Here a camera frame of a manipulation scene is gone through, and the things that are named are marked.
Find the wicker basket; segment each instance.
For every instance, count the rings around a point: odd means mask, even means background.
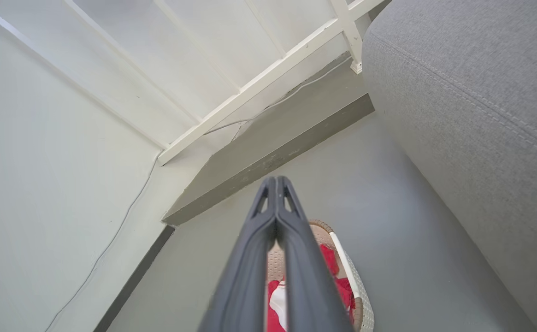
[[[350,288],[354,294],[356,309],[354,310],[354,330],[356,332],[372,332],[374,328],[374,315],[369,297],[361,281],[359,273],[356,271],[350,257],[342,248],[342,244],[334,233],[333,229],[325,222],[310,220],[311,231],[318,244],[323,244],[334,250],[338,266],[342,266],[336,277],[348,278]],[[283,250],[275,243],[268,252],[268,281],[282,280],[285,276],[285,256]]]

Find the gray floor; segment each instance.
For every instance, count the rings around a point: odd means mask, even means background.
[[[377,113],[273,174],[338,234],[377,332],[534,330]],[[196,331],[258,185],[181,225],[109,331]]]

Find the sofa cushion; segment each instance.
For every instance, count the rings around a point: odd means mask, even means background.
[[[378,113],[537,326],[537,1],[393,0],[363,44]]]

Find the white wire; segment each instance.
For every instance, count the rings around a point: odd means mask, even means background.
[[[146,182],[143,184],[143,187],[142,189],[139,191],[139,193],[137,194],[137,197],[135,197],[135,199],[133,200],[133,202],[131,202],[131,204],[129,205],[129,208],[127,208],[127,212],[125,213],[125,217],[123,218],[123,221],[121,221],[121,225],[119,225],[119,228],[117,229],[117,232],[115,233],[115,236],[112,237],[112,240],[110,242],[108,242],[108,245],[106,246],[106,248],[104,248],[104,250],[102,251],[102,253],[100,254],[100,256],[98,256],[98,258],[96,259],[96,261],[94,262],[93,266],[92,266],[92,269],[90,270],[90,273],[88,273],[88,276],[86,277],[86,279],[83,281],[82,285],[80,285],[80,287],[78,288],[78,290],[74,293],[74,296],[72,296],[70,298],[70,300],[68,300],[68,302],[63,306],[61,307],[61,309],[59,309],[59,311],[55,314],[55,316],[53,316],[53,319],[51,320],[51,323],[49,323],[49,326],[47,326],[47,328],[45,328],[45,332],[49,331],[49,329],[51,328],[51,325],[53,325],[53,322],[55,322],[55,320],[57,319],[57,317],[59,317],[59,314],[64,311],[64,309],[72,302],[72,300],[74,300],[74,298],[76,296],[78,296],[78,293],[80,292],[80,290],[82,290],[82,288],[86,285],[86,283],[88,282],[88,280],[90,279],[90,276],[92,275],[92,273],[94,273],[94,270],[96,269],[96,265],[98,264],[98,262],[100,261],[100,258],[102,258],[102,256],[104,256],[104,253],[106,253],[106,251],[108,250],[108,248],[111,246],[111,244],[114,242],[114,240],[117,238],[117,235],[119,235],[119,232],[121,231],[121,228],[123,227],[123,224],[125,224],[125,220],[127,220],[127,216],[129,215],[129,212],[131,211],[131,208],[133,208],[133,204],[135,204],[135,202],[137,202],[137,199],[142,195],[144,189],[146,188],[146,186],[148,185],[148,183],[150,182],[150,179],[152,178],[152,173],[154,172],[154,168],[156,167],[156,161],[157,161],[157,158],[159,157],[159,155],[161,155],[161,153],[163,153],[164,150],[160,151],[156,158],[154,158],[154,163],[152,165],[152,168],[150,170],[150,174],[148,174],[148,179],[146,179]]]
[[[302,86],[299,87],[299,89],[296,89],[295,92],[291,93],[289,96],[287,96],[285,99],[281,100],[281,101],[277,101],[276,103],[270,105],[269,107],[266,107],[265,109],[263,109],[260,113],[256,114],[254,117],[252,118],[249,118],[249,119],[245,119],[245,120],[239,120],[239,121],[233,121],[233,122],[229,122],[228,124],[224,124],[223,126],[219,126],[213,130],[209,130],[207,131],[206,133],[203,134],[203,136],[207,135],[207,134],[211,134],[212,132],[214,131],[218,131],[218,130],[221,130],[225,127],[229,127],[231,125],[235,125],[235,124],[239,124],[240,122],[248,122],[248,121],[251,121],[251,120],[254,120],[256,119],[258,116],[260,116],[260,114],[268,111],[269,109],[273,108],[273,107],[277,107],[278,105],[282,104],[282,103],[285,103],[285,101],[287,101],[287,99],[289,99],[290,97],[292,96],[295,96],[295,94],[297,92],[299,92],[301,89],[303,89],[304,87],[308,86],[309,84],[313,84],[319,80],[321,80],[322,78],[324,78],[327,74],[331,73],[334,69],[340,67],[343,63],[345,63],[346,61],[348,61],[349,59],[352,59],[352,57],[348,57],[346,58],[344,61],[342,61],[341,63],[338,63],[334,68],[328,70],[325,72],[325,74],[323,74],[322,76],[319,76],[318,78],[316,78],[315,80],[311,81],[311,82],[307,82],[305,84],[303,84]]]

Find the red fabric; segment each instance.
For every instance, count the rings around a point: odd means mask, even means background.
[[[350,307],[350,322],[354,324],[354,309],[355,309],[355,303],[354,303],[354,294],[352,293],[352,289],[350,288],[350,282],[348,281],[348,278],[342,278],[338,279],[336,278],[336,274],[340,271],[340,267],[338,266],[338,263],[336,263],[336,255],[334,253],[334,250],[331,250],[327,246],[324,246],[321,244],[319,246],[319,250],[321,250],[321,254],[324,256],[325,263],[328,265],[328,269],[330,270],[330,273],[334,276],[334,282],[336,283],[336,287],[338,288],[338,292],[340,293],[340,297],[342,297],[342,302],[344,303],[344,308]],[[277,286],[279,284],[278,280],[273,280],[268,284],[268,302],[270,303],[270,298],[272,296],[272,293],[274,290],[276,290]],[[268,306],[268,317],[266,318],[266,331],[267,332],[286,332],[283,327],[281,326],[281,323],[278,320],[278,315],[276,311],[274,311],[270,304],[267,304]]]
[[[332,273],[334,276],[338,274],[340,267],[338,267],[338,263],[336,263],[336,255],[334,254],[334,250],[331,250],[323,244],[319,245],[319,250],[321,250],[321,254],[324,256],[325,263],[328,265],[330,273]]]
[[[342,297],[342,302],[344,303],[344,308],[350,308],[348,314],[350,315],[350,323],[354,324],[354,309],[356,305],[354,303],[354,294],[352,293],[352,288],[350,288],[350,282],[348,278],[336,279],[336,286],[338,286],[338,292],[340,297]]]

